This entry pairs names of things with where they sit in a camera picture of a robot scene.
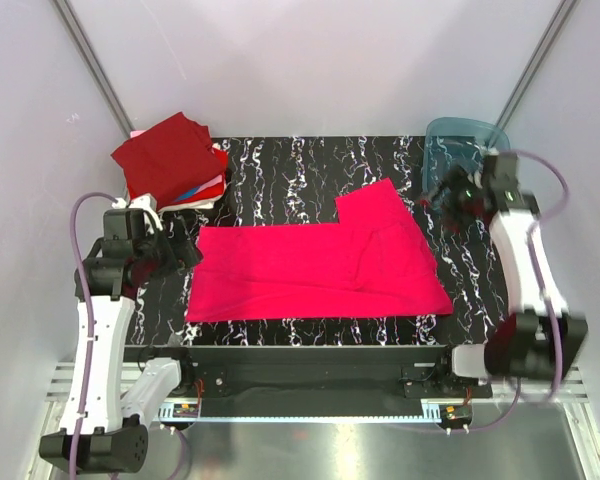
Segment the bright pink t shirt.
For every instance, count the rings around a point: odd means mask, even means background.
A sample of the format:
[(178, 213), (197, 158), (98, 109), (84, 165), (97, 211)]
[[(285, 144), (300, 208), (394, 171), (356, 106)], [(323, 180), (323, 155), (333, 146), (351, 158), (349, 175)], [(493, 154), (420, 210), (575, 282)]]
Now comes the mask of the bright pink t shirt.
[(335, 205), (335, 223), (202, 228), (186, 321), (452, 313), (437, 262), (391, 180)]

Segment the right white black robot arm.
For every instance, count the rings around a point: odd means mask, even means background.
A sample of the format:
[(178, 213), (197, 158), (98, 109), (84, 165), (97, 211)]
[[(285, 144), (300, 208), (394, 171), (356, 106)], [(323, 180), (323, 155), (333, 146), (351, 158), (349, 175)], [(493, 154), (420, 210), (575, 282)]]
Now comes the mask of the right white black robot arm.
[[(520, 187), (518, 162), (538, 162), (562, 187), (554, 206), (541, 211), (533, 193)], [(502, 378), (519, 389), (524, 380), (549, 384), (544, 401), (558, 393), (588, 335), (586, 318), (571, 312), (552, 275), (541, 228), (567, 206), (570, 190), (549, 161), (522, 150), (490, 150), (481, 166), (448, 168), (421, 201), (438, 205), (454, 227), (480, 219), (499, 255), (507, 289), (506, 320), (483, 344), (450, 348), (434, 371), (434, 384), (456, 396), (470, 380)]]

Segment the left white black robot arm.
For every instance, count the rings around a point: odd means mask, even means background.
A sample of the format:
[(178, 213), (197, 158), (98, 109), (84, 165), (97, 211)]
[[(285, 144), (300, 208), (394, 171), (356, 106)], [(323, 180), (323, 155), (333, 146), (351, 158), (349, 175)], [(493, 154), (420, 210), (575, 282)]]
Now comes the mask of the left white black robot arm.
[(161, 222), (141, 208), (104, 213), (103, 234), (74, 274), (79, 339), (73, 377), (58, 431), (40, 440), (43, 460), (72, 479), (142, 468), (159, 407), (171, 394), (188, 394), (196, 372), (185, 348), (157, 348), (123, 391), (127, 329), (141, 287), (201, 259), (180, 217)]

